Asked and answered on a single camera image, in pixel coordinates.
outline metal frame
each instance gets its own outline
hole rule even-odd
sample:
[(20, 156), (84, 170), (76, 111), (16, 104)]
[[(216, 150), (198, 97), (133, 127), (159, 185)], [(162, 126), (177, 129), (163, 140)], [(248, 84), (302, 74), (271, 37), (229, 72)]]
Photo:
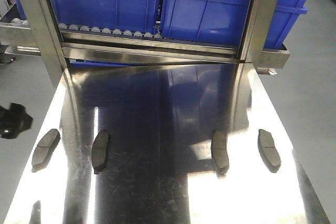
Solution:
[(255, 67), (260, 67), (261, 52), (267, 39), (277, 3), (278, 0), (251, 0), (238, 51), (239, 59), (252, 62)]
[(255, 68), (283, 68), (290, 55), (285, 47), (283, 50), (263, 49), (277, 0), (251, 0), (240, 48), (60, 30), (50, 0), (21, 2), (31, 28), (0, 23), (0, 41), (11, 46), (8, 54), (21, 52), (36, 56), (40, 53), (54, 86), (64, 68), (70, 67), (68, 59), (142, 65), (252, 62)]
[(56, 88), (67, 67), (60, 43), (56, 16), (50, 0), (20, 0), (29, 19), (29, 25), (41, 52), (51, 82)]

